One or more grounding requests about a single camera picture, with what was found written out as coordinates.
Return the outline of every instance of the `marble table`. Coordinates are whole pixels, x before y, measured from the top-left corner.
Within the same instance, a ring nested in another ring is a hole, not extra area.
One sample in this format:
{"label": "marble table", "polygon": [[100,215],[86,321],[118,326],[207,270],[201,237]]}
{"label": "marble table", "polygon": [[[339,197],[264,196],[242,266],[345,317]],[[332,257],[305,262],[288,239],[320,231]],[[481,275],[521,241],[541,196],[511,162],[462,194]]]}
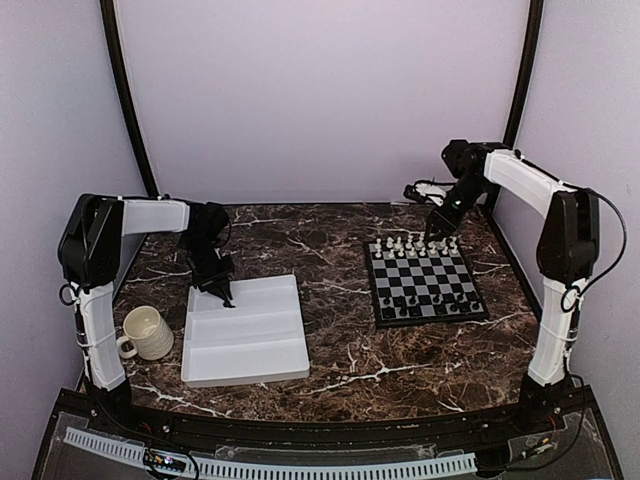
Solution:
{"label": "marble table", "polygon": [[246,420],[390,420],[514,403],[533,354],[537,322],[484,217],[458,235],[491,318],[377,330],[362,242],[424,226],[422,205],[228,207],[235,279],[297,277],[310,375],[287,382],[191,389],[180,380],[190,272],[179,235],[150,235],[118,296],[126,314],[152,305],[175,334],[172,352],[126,360],[134,403]]}

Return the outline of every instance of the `mug handle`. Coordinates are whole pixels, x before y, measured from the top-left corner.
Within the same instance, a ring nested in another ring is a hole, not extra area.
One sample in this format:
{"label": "mug handle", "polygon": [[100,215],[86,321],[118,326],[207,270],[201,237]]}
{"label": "mug handle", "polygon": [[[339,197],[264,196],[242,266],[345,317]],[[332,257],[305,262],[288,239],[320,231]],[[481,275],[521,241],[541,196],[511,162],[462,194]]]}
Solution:
{"label": "mug handle", "polygon": [[131,358],[131,357],[134,357],[135,355],[138,354],[138,351],[136,350],[136,347],[133,347],[128,352],[125,352],[124,350],[122,350],[122,345],[124,345],[127,342],[131,342],[131,339],[129,337],[127,337],[126,335],[123,335],[118,340],[116,340],[116,346],[118,347],[118,354],[122,358]]}

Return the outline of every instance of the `lavender wall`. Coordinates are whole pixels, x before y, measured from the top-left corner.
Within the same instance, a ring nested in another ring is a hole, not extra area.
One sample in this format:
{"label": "lavender wall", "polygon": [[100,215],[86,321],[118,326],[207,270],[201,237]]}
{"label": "lavender wall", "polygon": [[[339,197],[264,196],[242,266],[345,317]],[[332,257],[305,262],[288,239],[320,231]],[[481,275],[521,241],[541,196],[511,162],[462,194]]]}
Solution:
{"label": "lavender wall", "polygon": [[160,188],[221,202],[389,201],[502,138],[527,0],[118,2]]}
{"label": "lavender wall", "polygon": [[83,192],[143,193],[99,12],[97,1],[0,2],[2,478],[29,478],[58,390],[81,370],[57,298],[71,209]]}
{"label": "lavender wall", "polygon": [[[629,224],[623,263],[584,302],[573,367],[593,386],[628,478],[640,472],[640,4],[548,2],[517,146],[561,178],[610,197]],[[618,252],[620,227],[603,205],[602,271]],[[542,223],[512,195],[497,216],[534,282]]]}

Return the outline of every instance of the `white mug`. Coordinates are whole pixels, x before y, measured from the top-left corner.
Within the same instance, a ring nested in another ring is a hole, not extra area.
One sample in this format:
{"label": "white mug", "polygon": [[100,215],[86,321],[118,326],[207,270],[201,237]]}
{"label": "white mug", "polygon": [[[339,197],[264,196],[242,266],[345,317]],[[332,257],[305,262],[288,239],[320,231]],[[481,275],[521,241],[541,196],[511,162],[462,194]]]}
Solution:
{"label": "white mug", "polygon": [[[129,312],[122,325],[124,335],[116,344],[122,358],[140,355],[145,360],[158,360],[171,351],[173,332],[160,312],[153,307],[138,307]],[[133,348],[128,352],[122,345],[130,342]]]}

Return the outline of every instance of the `chess piece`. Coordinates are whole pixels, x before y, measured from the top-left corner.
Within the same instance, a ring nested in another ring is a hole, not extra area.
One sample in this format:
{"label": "chess piece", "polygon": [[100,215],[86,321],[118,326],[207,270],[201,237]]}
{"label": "chess piece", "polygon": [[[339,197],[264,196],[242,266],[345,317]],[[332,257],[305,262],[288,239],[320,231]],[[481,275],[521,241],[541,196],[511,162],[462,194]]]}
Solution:
{"label": "chess piece", "polygon": [[416,243],[416,248],[424,247],[424,232],[420,232],[418,236],[418,242]]}

